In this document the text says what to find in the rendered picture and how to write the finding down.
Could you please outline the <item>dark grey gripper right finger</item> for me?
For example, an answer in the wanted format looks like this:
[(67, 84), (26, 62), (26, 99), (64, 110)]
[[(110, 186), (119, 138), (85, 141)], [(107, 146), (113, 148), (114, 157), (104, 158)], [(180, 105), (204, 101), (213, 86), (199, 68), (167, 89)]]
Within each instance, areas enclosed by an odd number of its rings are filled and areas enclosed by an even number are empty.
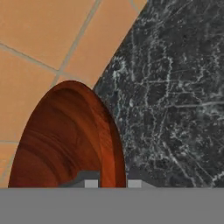
[(147, 176), (138, 172), (130, 172), (127, 176), (128, 188), (155, 188)]

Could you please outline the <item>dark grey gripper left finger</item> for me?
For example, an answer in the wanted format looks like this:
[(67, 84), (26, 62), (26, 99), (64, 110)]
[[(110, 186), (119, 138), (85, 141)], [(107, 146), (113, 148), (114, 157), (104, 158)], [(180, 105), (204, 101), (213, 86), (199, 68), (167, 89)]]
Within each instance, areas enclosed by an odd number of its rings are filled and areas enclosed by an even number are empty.
[(80, 171), (76, 178), (60, 185), (71, 188), (98, 188), (100, 173), (98, 171)]

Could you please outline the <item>brown wooden bowl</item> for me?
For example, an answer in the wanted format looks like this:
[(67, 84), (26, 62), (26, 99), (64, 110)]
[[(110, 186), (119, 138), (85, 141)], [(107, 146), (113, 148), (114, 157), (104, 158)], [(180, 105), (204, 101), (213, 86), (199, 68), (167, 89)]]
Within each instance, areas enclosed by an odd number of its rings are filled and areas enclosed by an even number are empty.
[(98, 172), (102, 188), (126, 186), (116, 123), (89, 87), (66, 80), (39, 101), (25, 125), (8, 187), (58, 187)]

